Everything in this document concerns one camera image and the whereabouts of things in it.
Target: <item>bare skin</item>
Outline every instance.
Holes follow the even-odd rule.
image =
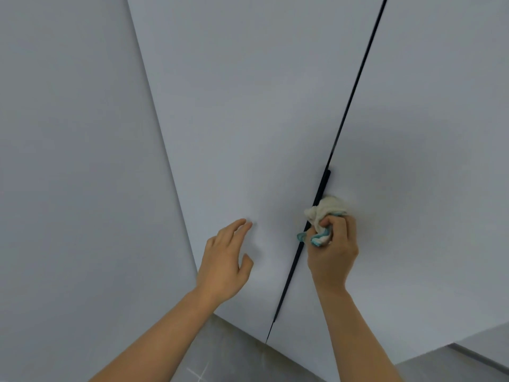
[[[308,244],[308,265],[329,328],[341,382],[402,381],[345,288],[358,254],[355,219],[328,216],[321,224],[332,224],[332,242],[322,248]],[[244,255],[240,267],[238,260],[251,226],[239,219],[211,237],[205,246],[196,288],[90,382],[168,382],[210,315],[249,279],[251,258]],[[308,243],[315,233],[314,228],[308,231]]]
[[[403,382],[382,346],[367,326],[345,283],[359,254],[357,227],[352,216],[328,216],[332,242],[324,247],[310,244],[315,228],[308,231],[308,266],[329,328],[341,382]]]

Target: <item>person's right arm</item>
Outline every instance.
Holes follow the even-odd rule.
[[[352,216],[328,216],[332,242],[317,248],[309,243],[308,266],[329,328],[341,382],[403,382],[396,367],[378,343],[345,288],[348,273],[358,255],[356,224]]]

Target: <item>cleaning cloth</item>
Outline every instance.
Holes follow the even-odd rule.
[[[330,230],[332,226],[323,227],[320,225],[321,220],[329,214],[333,216],[346,215],[347,210],[343,201],[334,196],[327,196],[322,198],[317,206],[313,206],[304,211],[304,215],[317,231],[317,233],[311,237],[311,244],[314,246],[327,245],[330,242]],[[299,233],[297,238],[299,241],[303,242],[306,239],[306,232]]]

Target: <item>white cross mark on floor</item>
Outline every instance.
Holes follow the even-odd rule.
[[[207,362],[207,365],[205,366],[205,369],[203,369],[203,372],[201,373],[201,375],[198,375],[196,374],[194,371],[192,371],[189,367],[186,367],[187,371],[190,372],[192,375],[194,376],[197,376],[198,377],[198,381],[196,382],[200,382],[200,381],[203,381],[203,382],[207,382],[207,380],[205,378],[203,378],[203,374],[205,374],[205,370],[207,370],[207,367],[209,366],[209,363]]]

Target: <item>person's left arm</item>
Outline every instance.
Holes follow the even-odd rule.
[[[251,258],[244,255],[240,268],[238,262],[240,247],[251,226],[240,219],[210,238],[196,288],[90,382],[168,382],[209,316],[249,279]]]

